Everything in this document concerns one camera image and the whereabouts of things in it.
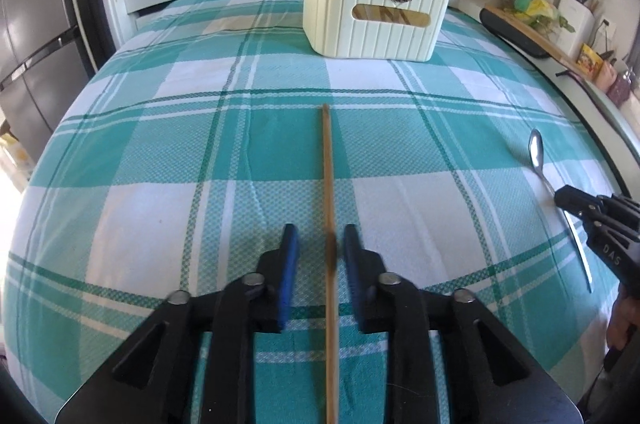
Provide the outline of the person's right hand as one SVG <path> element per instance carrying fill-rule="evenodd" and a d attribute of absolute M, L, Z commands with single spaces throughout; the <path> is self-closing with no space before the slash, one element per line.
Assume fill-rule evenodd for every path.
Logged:
<path fill-rule="evenodd" d="M 609 348 L 623 350 L 628 342 L 628 331 L 632 326 L 640 326 L 640 303 L 632 297 L 627 289 L 620 285 L 612 307 L 606 343 Z"/>

